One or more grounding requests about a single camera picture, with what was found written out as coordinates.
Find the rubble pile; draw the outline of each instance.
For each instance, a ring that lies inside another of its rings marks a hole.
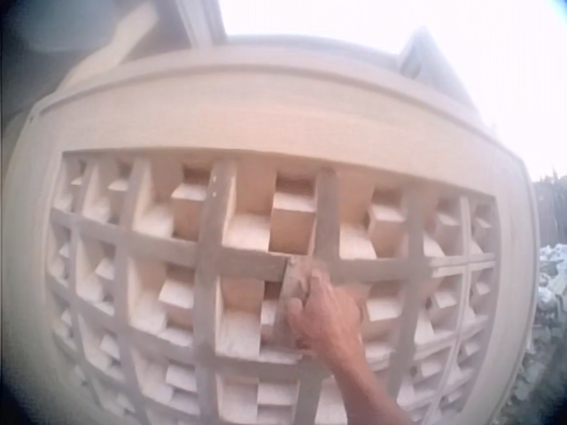
[[[563,351],[567,331],[567,245],[540,249],[538,306],[532,327],[532,338],[512,386],[509,399],[491,425],[526,423],[526,412],[541,409],[532,400],[536,390],[545,387],[555,369],[555,353]]]

